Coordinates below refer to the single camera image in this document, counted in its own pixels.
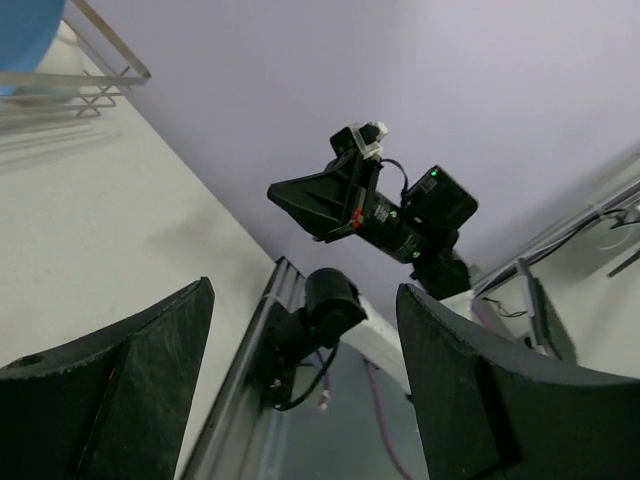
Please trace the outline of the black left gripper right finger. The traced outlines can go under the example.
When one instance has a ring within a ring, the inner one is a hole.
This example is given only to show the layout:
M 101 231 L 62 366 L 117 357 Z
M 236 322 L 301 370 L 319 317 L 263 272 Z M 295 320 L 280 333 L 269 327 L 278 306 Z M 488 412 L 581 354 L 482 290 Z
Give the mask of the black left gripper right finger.
M 399 286 L 396 317 L 433 479 L 635 479 L 639 382 L 542 355 Z

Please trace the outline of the blue plastic plate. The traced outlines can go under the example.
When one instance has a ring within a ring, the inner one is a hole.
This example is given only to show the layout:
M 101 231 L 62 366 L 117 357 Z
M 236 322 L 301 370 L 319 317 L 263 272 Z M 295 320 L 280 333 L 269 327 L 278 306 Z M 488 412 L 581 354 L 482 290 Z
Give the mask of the blue plastic plate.
M 64 0 L 1 0 L 1 72 L 36 72 L 65 7 Z

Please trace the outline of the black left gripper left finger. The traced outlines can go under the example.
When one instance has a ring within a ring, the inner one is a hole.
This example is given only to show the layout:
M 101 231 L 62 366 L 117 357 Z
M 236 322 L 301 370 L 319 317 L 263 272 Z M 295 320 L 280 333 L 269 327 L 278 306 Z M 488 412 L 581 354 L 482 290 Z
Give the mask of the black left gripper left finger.
M 214 301 L 203 277 L 2 367 L 2 478 L 173 478 Z

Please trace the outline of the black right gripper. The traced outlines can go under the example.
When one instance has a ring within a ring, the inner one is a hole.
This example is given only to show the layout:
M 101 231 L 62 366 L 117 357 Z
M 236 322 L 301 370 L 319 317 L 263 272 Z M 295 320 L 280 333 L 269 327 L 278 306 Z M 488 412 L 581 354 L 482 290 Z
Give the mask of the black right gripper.
M 271 184 L 267 198 L 319 242 L 331 243 L 357 231 L 399 263 L 424 259 L 424 234 L 376 191 L 379 174 L 378 160 L 344 154 L 320 173 Z

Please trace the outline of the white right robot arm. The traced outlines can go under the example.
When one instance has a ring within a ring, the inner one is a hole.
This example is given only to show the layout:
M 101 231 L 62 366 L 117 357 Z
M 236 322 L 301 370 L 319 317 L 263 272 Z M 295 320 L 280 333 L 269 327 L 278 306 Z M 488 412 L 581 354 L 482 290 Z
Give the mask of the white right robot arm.
M 318 174 L 272 184 L 267 197 L 319 242 L 357 236 L 401 264 L 431 296 L 470 290 L 468 267 L 455 250 L 461 226 L 478 203 L 439 166 L 406 186 L 400 204 L 379 193 L 382 161 L 342 154 Z M 304 303 L 290 312 L 269 310 L 253 380 L 277 402 L 293 387 L 296 369 L 321 348 L 344 342 L 410 390 L 397 330 L 379 316 L 358 287 L 336 268 L 304 282 Z

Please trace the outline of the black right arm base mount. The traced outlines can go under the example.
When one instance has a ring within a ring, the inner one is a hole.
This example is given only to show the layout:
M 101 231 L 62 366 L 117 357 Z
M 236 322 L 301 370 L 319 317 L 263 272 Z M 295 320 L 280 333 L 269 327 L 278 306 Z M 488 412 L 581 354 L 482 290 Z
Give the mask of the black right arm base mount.
M 266 406 L 285 412 L 304 403 L 327 378 L 337 356 L 342 335 L 364 319 L 364 311 L 354 299 L 338 298 L 306 301 L 290 312 L 276 302 L 269 308 L 265 332 L 249 370 Z M 325 348 L 320 369 L 306 389 L 293 395 L 297 370 L 305 360 Z

